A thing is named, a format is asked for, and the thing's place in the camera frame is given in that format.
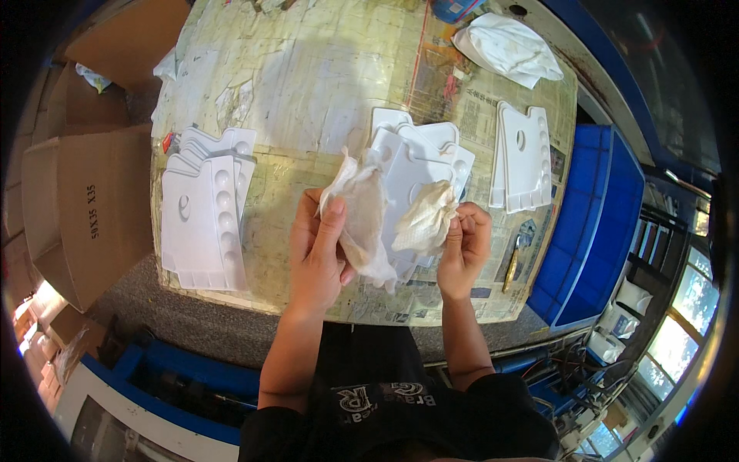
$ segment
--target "blue crate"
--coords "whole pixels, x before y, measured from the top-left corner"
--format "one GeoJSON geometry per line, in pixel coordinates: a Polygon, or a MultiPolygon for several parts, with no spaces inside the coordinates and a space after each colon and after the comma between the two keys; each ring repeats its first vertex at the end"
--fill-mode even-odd
{"type": "Polygon", "coordinates": [[[624,267],[644,192],[644,174],[615,126],[578,125],[570,173],[528,306],[552,330],[603,313],[624,267]]]}

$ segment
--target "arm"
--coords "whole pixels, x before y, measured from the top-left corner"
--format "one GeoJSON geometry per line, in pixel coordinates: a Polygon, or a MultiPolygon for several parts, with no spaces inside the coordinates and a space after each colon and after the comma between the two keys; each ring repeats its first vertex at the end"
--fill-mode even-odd
{"type": "Polygon", "coordinates": [[[490,256],[490,215],[474,203],[457,208],[446,236],[437,281],[443,300],[442,334],[449,375],[465,391],[480,377],[494,373],[483,332],[470,300],[474,281],[490,256]]]}
{"type": "Polygon", "coordinates": [[[290,230],[290,303],[259,378],[259,409],[278,406],[305,413],[324,315],[356,274],[339,258],[346,204],[334,199],[320,220],[316,217],[320,196],[321,189],[303,193],[290,230]]]}

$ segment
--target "right hand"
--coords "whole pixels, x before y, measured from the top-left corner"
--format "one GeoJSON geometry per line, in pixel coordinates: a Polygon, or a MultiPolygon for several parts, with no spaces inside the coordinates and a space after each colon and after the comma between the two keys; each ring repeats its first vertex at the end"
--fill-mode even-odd
{"type": "Polygon", "coordinates": [[[335,197],[318,218],[322,192],[322,188],[305,190],[290,230],[290,305],[323,316],[357,272],[338,244],[347,204],[335,197]]]}
{"type": "Polygon", "coordinates": [[[472,202],[457,207],[449,225],[436,280],[444,299],[468,299],[474,281],[490,257],[490,214],[472,202]]]}

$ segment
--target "newspaper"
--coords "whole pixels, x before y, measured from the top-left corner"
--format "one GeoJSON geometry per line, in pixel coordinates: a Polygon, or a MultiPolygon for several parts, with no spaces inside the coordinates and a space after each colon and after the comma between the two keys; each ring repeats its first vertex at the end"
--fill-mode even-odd
{"type": "MultiPolygon", "coordinates": [[[[165,287],[212,302],[280,314],[287,304],[287,238],[306,188],[330,184],[343,145],[360,152],[372,108],[409,111],[416,124],[451,120],[476,155],[463,200],[487,209],[494,162],[496,105],[547,110],[553,166],[552,204],[508,215],[490,209],[491,258],[472,291],[479,322],[518,317],[556,223],[569,170],[577,82],[562,61],[561,81],[533,91],[481,70],[451,43],[456,29],[420,1],[348,4],[298,0],[286,11],[257,13],[248,2],[198,0],[176,48],[177,79],[167,80],[152,115],[151,210],[160,256],[161,141],[195,123],[217,136],[225,126],[257,130],[257,166],[244,210],[242,251],[249,291],[193,291],[158,268],[165,287]],[[510,291],[503,278],[522,235],[510,291]]],[[[356,281],[326,319],[373,325],[441,324],[436,264],[418,268],[394,296],[356,281]]]]}

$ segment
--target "floor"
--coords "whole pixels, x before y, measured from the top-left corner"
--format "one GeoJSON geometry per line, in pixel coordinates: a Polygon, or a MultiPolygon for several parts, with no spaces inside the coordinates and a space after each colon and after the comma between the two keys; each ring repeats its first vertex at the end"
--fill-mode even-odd
{"type": "MultiPolygon", "coordinates": [[[[154,254],[143,259],[98,300],[89,316],[105,325],[119,316],[119,330],[133,333],[147,327],[170,344],[220,361],[261,368],[279,318],[202,302],[160,287],[154,254]]],[[[540,342],[562,335],[528,307],[515,322],[482,325],[490,351],[540,342]]],[[[424,361],[444,359],[441,327],[411,329],[424,361]]]]}

